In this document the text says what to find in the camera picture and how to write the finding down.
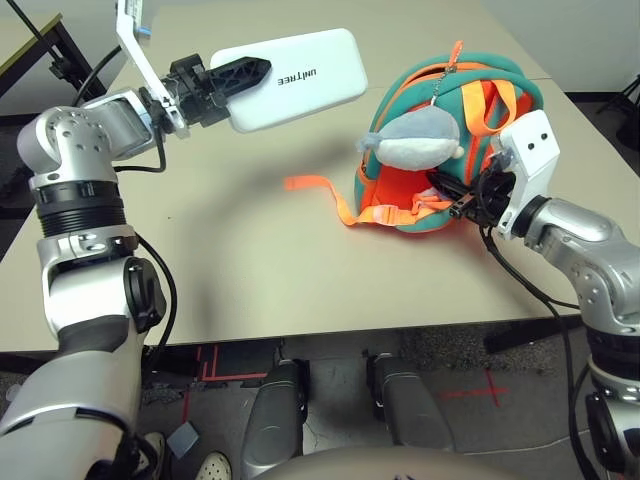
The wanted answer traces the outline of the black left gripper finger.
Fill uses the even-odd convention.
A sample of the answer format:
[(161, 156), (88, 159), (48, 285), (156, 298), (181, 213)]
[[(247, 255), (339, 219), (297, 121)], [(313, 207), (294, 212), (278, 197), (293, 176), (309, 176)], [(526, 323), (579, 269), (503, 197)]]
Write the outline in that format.
[(217, 92), (238, 94), (257, 86), (271, 70), (271, 62), (256, 57), (241, 57), (213, 67), (210, 78)]

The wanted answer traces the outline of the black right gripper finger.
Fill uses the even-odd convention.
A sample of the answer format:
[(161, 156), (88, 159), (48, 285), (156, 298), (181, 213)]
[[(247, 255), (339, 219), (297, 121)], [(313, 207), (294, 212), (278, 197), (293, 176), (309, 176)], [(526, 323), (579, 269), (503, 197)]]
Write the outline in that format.
[(460, 199), (470, 192), (469, 186), (447, 173), (429, 172), (428, 179), (439, 193), (449, 199)]

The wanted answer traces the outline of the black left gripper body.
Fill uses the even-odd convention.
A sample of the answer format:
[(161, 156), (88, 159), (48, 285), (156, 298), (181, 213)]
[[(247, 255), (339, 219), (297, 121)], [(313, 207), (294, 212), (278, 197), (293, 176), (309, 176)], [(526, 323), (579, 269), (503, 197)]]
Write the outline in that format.
[(168, 87), (188, 126), (211, 126), (230, 117), (225, 97), (216, 91), (198, 54), (171, 63)]

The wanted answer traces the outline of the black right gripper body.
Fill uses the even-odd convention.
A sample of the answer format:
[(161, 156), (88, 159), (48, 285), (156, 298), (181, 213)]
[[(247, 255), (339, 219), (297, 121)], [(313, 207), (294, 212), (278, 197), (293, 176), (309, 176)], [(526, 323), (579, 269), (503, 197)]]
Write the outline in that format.
[(449, 214), (480, 227), (495, 227), (509, 204), (514, 185), (515, 175), (511, 172), (483, 173), (454, 195)]

